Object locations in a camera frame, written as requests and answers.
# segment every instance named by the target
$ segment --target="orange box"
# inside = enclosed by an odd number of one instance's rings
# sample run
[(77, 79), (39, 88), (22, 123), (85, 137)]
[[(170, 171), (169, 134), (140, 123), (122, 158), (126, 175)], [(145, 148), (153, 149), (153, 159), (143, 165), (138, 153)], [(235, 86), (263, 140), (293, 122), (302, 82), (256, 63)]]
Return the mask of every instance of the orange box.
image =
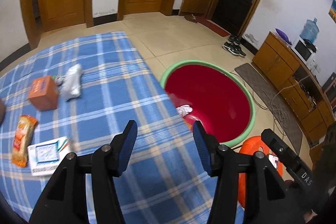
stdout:
[(36, 78), (28, 95), (31, 104), (40, 111), (57, 108), (58, 88), (50, 76)]

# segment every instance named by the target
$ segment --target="plastic basin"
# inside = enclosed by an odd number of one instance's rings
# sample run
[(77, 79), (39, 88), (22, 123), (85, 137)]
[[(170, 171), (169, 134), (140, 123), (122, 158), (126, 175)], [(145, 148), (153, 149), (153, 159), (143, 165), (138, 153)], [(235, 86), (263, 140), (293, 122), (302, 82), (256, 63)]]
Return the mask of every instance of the plastic basin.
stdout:
[(200, 120), (219, 143), (233, 147), (247, 138), (255, 121), (251, 94), (232, 74), (199, 60), (172, 65), (161, 78), (175, 107), (188, 104), (193, 111), (187, 123)]

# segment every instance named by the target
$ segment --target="brown rug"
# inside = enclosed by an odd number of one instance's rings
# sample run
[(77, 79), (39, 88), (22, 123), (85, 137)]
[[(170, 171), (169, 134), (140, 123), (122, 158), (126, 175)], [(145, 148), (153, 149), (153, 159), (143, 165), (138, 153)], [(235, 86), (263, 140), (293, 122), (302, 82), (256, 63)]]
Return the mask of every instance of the brown rug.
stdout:
[(284, 109), (288, 115), (285, 119), (277, 117), (277, 112), (273, 112), (270, 107), (270, 98), (273, 98), (278, 91), (273, 85), (267, 82), (249, 63), (245, 63), (237, 68), (235, 71), (244, 79), (244, 81), (253, 89), (253, 91), (260, 97), (264, 104), (270, 109), (275, 118), (279, 121), (285, 134), (292, 143), (297, 154), (300, 153), (302, 144), (302, 132), (296, 123), (296, 118), (292, 109), (288, 106), (285, 99), (279, 94), (274, 100), (273, 104), (277, 109)]

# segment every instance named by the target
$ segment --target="green basin rim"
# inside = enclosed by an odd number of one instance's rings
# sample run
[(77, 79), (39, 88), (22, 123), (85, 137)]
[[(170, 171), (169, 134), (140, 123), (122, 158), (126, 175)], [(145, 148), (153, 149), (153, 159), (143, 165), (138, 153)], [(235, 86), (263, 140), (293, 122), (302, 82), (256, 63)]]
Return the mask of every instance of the green basin rim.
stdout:
[(253, 98), (250, 94), (250, 92), (246, 89), (246, 87), (231, 73), (229, 73), (228, 71), (222, 69), (221, 67), (218, 67), (212, 63), (209, 62), (205, 62), (205, 61), (201, 61), (201, 60), (184, 60), (178, 63), (175, 63), (174, 65), (170, 66), (162, 75), (161, 79), (160, 79), (160, 85), (161, 87), (164, 89), (168, 80), (168, 77), (172, 74), (172, 72), (174, 72), (175, 70), (177, 70), (180, 67), (186, 66), (186, 65), (202, 65), (202, 66), (206, 66), (209, 68), (213, 68), (215, 70), (218, 70), (219, 72), (225, 74), (226, 76), (228, 76), (229, 78), (231, 78), (245, 93), (248, 102), (250, 104), (250, 109), (251, 109), (251, 116), (250, 116), (250, 121), (247, 125), (247, 127), (245, 128), (245, 130), (235, 139), (224, 142), (222, 144), (227, 145), (228, 147), (234, 147), (238, 144), (240, 144), (243, 140), (245, 140), (248, 135), (251, 133), (252, 128), (254, 126), (254, 122), (255, 122), (255, 107), (254, 107), (254, 102), (253, 102)]

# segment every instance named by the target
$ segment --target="red mat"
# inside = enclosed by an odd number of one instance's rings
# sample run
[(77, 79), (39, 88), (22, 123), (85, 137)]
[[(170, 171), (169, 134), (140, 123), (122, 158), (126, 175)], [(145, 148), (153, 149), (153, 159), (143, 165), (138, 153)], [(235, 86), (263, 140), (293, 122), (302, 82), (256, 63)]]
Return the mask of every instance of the red mat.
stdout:
[(196, 17), (196, 19), (197, 19), (198, 23), (201, 23), (202, 25), (208, 27), (210, 30), (219, 34), (222, 37), (226, 37), (226, 36), (230, 35), (226, 30), (223, 30), (222, 28), (218, 27), (217, 25), (207, 21), (203, 17)]

